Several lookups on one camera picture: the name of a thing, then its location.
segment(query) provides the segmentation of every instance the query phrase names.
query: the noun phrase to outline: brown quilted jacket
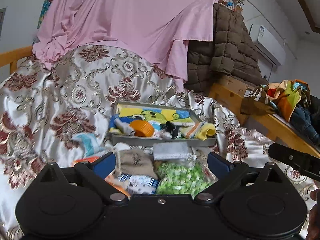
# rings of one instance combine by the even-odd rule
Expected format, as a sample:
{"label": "brown quilted jacket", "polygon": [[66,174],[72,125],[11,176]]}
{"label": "brown quilted jacket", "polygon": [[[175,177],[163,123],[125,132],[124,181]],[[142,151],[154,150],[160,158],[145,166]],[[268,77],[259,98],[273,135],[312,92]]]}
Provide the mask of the brown quilted jacket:
{"label": "brown quilted jacket", "polygon": [[214,4],[213,42],[190,41],[188,82],[185,88],[208,94],[212,83],[222,74],[231,75],[250,85],[265,85],[258,67],[258,53],[241,14]]}

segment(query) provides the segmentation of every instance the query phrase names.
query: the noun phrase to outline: gray tray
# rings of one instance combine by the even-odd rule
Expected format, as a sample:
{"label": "gray tray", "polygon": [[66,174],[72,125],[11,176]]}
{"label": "gray tray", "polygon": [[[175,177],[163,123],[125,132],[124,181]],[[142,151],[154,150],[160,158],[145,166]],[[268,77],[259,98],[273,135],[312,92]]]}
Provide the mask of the gray tray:
{"label": "gray tray", "polygon": [[[178,108],[173,106],[158,106],[153,104],[146,104],[146,103],[136,103],[136,102],[116,102],[113,107],[113,114],[117,114],[118,105],[123,106],[132,106],[132,107],[143,107],[143,108],[157,108],[157,109],[171,109],[171,110],[183,110],[189,111],[190,118],[194,122],[202,122],[201,119],[193,112],[191,109],[186,108]],[[137,137],[137,136],[126,136],[126,135],[116,135],[111,134],[111,141],[112,144],[115,145],[119,142],[126,143],[130,146],[145,146],[145,147],[152,147],[155,143],[162,143],[162,142],[187,142],[189,147],[210,147],[214,146],[216,143],[217,138],[208,138],[205,141],[199,139],[175,139],[175,140],[163,140],[158,138],[146,138],[146,137]]]}

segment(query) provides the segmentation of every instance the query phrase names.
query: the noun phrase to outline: bag of green pieces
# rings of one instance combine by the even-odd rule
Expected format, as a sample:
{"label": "bag of green pieces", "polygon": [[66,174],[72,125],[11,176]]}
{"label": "bag of green pieces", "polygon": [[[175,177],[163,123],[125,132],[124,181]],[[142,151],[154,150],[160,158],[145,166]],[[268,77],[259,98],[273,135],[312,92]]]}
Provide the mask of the bag of green pieces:
{"label": "bag of green pieces", "polygon": [[192,168],[170,162],[162,163],[157,174],[161,181],[156,194],[160,195],[191,194],[194,198],[212,184],[203,174],[199,163]]}

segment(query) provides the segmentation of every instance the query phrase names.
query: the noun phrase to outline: metal screw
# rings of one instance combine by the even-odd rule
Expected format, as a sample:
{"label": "metal screw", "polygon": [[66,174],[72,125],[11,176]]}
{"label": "metal screw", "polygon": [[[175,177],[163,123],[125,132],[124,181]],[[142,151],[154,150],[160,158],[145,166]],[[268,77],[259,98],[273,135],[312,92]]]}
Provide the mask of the metal screw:
{"label": "metal screw", "polygon": [[213,196],[210,193],[203,192],[203,193],[199,193],[197,195],[197,198],[201,201],[209,201],[213,199]]}
{"label": "metal screw", "polygon": [[159,204],[165,204],[165,200],[164,200],[164,199],[159,198],[159,199],[158,199],[158,203],[159,203]]}
{"label": "metal screw", "polygon": [[110,199],[113,201],[123,201],[125,199],[125,195],[122,193],[113,193],[110,195]]}

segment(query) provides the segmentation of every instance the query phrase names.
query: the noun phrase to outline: air conditioner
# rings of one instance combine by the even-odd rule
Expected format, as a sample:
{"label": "air conditioner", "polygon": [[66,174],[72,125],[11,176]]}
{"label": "air conditioner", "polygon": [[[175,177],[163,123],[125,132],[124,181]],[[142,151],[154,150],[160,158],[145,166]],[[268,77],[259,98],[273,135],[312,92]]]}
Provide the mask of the air conditioner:
{"label": "air conditioner", "polygon": [[249,34],[257,50],[271,60],[273,65],[280,66],[284,64],[284,48],[266,27],[263,25],[251,25]]}

